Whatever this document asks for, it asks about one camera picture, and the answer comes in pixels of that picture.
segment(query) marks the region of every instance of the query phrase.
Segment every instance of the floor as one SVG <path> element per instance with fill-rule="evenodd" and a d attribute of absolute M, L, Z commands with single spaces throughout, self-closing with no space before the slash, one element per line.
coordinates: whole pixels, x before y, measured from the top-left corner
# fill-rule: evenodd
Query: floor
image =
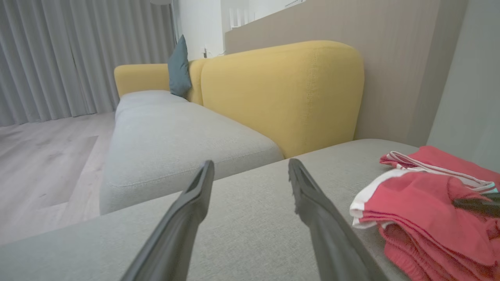
<path fill-rule="evenodd" d="M 99 216 L 114 113 L 0 127 L 0 245 Z"/>

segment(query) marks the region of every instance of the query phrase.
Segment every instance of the curtain fold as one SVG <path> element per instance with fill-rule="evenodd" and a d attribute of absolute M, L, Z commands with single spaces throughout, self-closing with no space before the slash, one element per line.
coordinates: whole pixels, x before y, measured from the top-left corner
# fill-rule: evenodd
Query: curtain fold
<path fill-rule="evenodd" d="M 149 0 L 0 0 L 0 126 L 111 112 L 115 67 L 174 46 L 170 6 Z"/>

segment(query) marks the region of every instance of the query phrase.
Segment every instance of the teal cushion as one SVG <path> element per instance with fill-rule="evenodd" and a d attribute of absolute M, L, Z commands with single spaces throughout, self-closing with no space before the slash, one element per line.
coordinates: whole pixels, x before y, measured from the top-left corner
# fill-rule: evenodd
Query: teal cushion
<path fill-rule="evenodd" d="M 170 92 L 176 96 L 184 97 L 191 89 L 189 76 L 188 47 L 182 35 L 168 60 L 168 75 L 170 79 Z"/>

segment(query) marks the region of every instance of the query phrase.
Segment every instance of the folded red fabric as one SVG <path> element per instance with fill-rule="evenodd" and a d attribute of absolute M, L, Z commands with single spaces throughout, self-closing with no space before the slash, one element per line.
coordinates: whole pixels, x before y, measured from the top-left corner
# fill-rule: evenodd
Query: folded red fabric
<path fill-rule="evenodd" d="M 412 280 L 500 280 L 500 219 L 452 204 L 486 200 L 480 193 L 496 192 L 500 174 L 431 146 L 380 162 L 397 169 L 356 196 L 354 227 L 378 226 L 386 256 Z"/>

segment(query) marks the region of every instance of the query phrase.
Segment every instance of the red clothing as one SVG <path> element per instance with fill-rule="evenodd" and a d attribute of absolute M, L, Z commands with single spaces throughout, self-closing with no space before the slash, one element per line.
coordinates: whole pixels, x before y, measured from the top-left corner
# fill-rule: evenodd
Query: red clothing
<path fill-rule="evenodd" d="M 380 162 L 399 169 L 356 196 L 354 227 L 377 225 L 386 256 L 412 280 L 500 280 L 500 219 L 452 205 L 454 199 L 486 199 L 477 191 L 496 191 L 500 175 L 434 147 L 391 153 Z"/>

